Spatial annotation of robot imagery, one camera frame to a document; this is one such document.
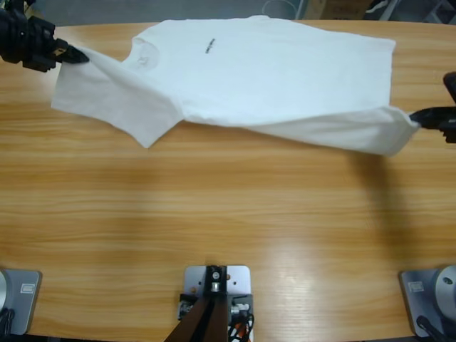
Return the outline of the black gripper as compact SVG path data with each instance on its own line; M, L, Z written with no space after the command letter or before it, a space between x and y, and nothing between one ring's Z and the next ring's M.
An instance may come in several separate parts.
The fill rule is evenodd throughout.
M410 115L425 129L439 129L445 137L445 142L456 143L455 106L424 108Z
M84 52L55 38L56 26L18 9L1 10L1 58L21 63L24 68L47 72L57 63L84 64L90 61Z

